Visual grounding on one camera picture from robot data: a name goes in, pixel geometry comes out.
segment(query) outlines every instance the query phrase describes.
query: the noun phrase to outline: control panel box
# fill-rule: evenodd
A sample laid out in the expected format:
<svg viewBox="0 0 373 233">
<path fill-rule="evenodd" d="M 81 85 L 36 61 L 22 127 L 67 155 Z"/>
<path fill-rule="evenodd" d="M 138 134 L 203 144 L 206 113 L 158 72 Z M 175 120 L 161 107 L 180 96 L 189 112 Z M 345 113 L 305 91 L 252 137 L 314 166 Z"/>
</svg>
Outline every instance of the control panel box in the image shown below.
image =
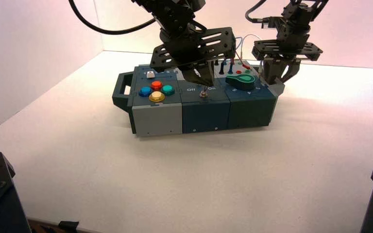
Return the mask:
<svg viewBox="0 0 373 233">
<path fill-rule="evenodd" d="M 112 99 L 140 137 L 268 126 L 284 85 L 268 85 L 258 69 L 217 61 L 214 86 L 205 87 L 185 81 L 178 69 L 157 73 L 141 65 L 118 76 Z"/>
</svg>

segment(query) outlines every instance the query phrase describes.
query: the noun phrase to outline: handle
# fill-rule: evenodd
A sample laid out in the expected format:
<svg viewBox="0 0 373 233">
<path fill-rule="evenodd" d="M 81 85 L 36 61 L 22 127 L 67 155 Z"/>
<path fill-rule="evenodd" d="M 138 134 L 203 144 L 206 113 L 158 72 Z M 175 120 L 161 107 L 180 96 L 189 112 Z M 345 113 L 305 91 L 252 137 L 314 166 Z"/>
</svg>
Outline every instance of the handle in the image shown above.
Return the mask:
<svg viewBox="0 0 373 233">
<path fill-rule="evenodd" d="M 133 72 L 119 74 L 117 84 L 115 85 L 114 93 L 112 95 L 114 105 L 127 113 L 131 110 L 131 106 L 128 106 L 128 100 L 131 94 L 125 95 L 124 92 L 126 86 L 131 86 L 133 75 Z"/>
</svg>

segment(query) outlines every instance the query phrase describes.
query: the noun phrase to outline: yellow button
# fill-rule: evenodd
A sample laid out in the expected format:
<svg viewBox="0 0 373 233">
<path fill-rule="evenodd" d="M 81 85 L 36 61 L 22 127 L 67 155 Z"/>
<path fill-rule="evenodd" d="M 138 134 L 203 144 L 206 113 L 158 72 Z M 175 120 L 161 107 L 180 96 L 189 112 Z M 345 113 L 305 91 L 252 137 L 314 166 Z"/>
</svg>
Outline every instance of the yellow button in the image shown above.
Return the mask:
<svg viewBox="0 0 373 233">
<path fill-rule="evenodd" d="M 153 102 L 161 102 L 165 99 L 165 95 L 160 91 L 154 91 L 149 95 L 149 100 Z"/>
</svg>

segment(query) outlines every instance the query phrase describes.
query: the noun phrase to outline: green slider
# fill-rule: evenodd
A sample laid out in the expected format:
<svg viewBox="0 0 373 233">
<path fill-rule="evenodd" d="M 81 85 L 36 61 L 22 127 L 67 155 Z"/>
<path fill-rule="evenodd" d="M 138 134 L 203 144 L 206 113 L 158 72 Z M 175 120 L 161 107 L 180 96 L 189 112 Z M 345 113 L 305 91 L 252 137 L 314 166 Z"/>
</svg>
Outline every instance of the green slider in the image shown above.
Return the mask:
<svg viewBox="0 0 373 233">
<path fill-rule="evenodd" d="M 237 76 L 227 75 L 226 77 L 230 78 L 230 79 L 235 79 L 235 80 L 237 80 L 239 82 L 242 82 L 242 83 L 253 83 L 253 82 L 255 82 L 255 77 L 252 76 L 252 75 L 249 75 L 249 74 L 240 74 L 240 75 L 237 75 Z"/>
<path fill-rule="evenodd" d="M 238 90 L 250 91 L 255 88 L 255 77 L 249 74 L 227 75 L 225 81 Z"/>
</svg>

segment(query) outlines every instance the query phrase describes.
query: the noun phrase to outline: blue button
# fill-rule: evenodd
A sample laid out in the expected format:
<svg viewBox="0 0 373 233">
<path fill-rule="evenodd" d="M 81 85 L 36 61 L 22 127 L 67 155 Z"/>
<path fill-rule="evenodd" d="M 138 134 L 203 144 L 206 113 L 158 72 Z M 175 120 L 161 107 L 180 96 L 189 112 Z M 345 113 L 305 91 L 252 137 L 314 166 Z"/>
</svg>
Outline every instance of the blue button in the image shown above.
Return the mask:
<svg viewBox="0 0 373 233">
<path fill-rule="evenodd" d="M 152 88 L 145 86 L 139 91 L 139 95 L 142 97 L 148 97 L 152 93 Z"/>
</svg>

